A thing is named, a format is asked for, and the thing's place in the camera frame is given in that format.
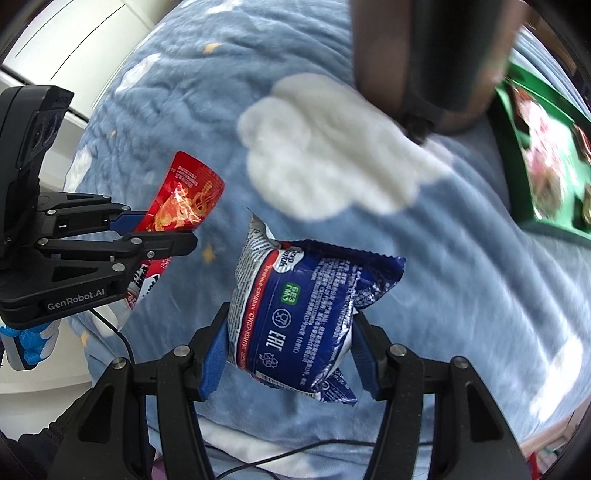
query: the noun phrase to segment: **red snack wrapper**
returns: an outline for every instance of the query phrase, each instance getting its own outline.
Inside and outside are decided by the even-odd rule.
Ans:
[[[527,465],[530,467],[531,473],[531,480],[540,480],[542,478],[542,474],[540,473],[540,469],[538,468],[538,460],[537,455],[532,453],[527,459]]]
[[[135,231],[195,230],[216,206],[223,180],[211,168],[185,152],[178,152],[150,209]],[[168,267],[170,258],[145,260],[129,284],[126,302],[131,310]]]
[[[195,229],[216,206],[223,188],[223,180],[211,168],[185,152],[178,152],[136,230]]]

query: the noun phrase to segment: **blue snack wrapper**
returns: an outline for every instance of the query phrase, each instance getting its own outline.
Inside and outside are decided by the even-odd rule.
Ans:
[[[278,242],[253,216],[228,312],[230,362],[270,387],[355,404],[338,370],[353,313],[395,286],[405,263],[312,240]]]

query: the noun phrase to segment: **white cabinet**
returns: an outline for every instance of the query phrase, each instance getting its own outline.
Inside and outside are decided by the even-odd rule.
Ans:
[[[54,0],[24,31],[4,65],[29,83],[74,92],[92,114],[135,46],[177,0]]]

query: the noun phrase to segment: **green box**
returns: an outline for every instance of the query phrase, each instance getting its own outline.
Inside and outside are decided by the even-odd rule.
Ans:
[[[574,123],[591,138],[591,122],[563,95],[517,65],[510,65],[507,78],[529,92],[548,113],[560,149],[558,156],[566,172],[564,202],[556,217],[538,217],[522,155],[522,146],[528,145],[529,136],[515,126],[509,93],[511,86],[509,80],[505,79],[496,89],[488,116],[503,159],[511,200],[511,216],[524,230],[591,247],[591,229],[581,217],[584,187],[586,183],[591,183],[591,166],[579,154],[571,133]]]

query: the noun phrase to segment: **white cloud pattern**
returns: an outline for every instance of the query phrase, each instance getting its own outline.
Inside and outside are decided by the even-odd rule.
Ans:
[[[123,92],[135,86],[150,71],[154,63],[159,61],[161,56],[160,53],[152,53],[152,55],[147,56],[135,67],[125,72],[121,79],[121,84],[115,89],[115,93]]]
[[[442,145],[410,141],[357,91],[326,76],[281,79],[242,114],[248,174],[264,199],[301,220],[357,205],[389,214],[412,205],[422,184],[451,171]]]
[[[239,7],[242,5],[242,0],[226,0],[224,3],[216,6],[208,8],[205,12],[205,16],[218,14],[221,12],[230,12],[234,10],[234,7]]]
[[[64,192],[75,192],[80,185],[80,182],[86,175],[86,172],[92,164],[92,155],[88,145],[76,152],[72,166],[66,175],[66,182],[64,183]]]
[[[572,336],[558,351],[548,367],[544,385],[530,404],[530,413],[539,421],[547,421],[562,399],[573,389],[583,363],[583,344]]]

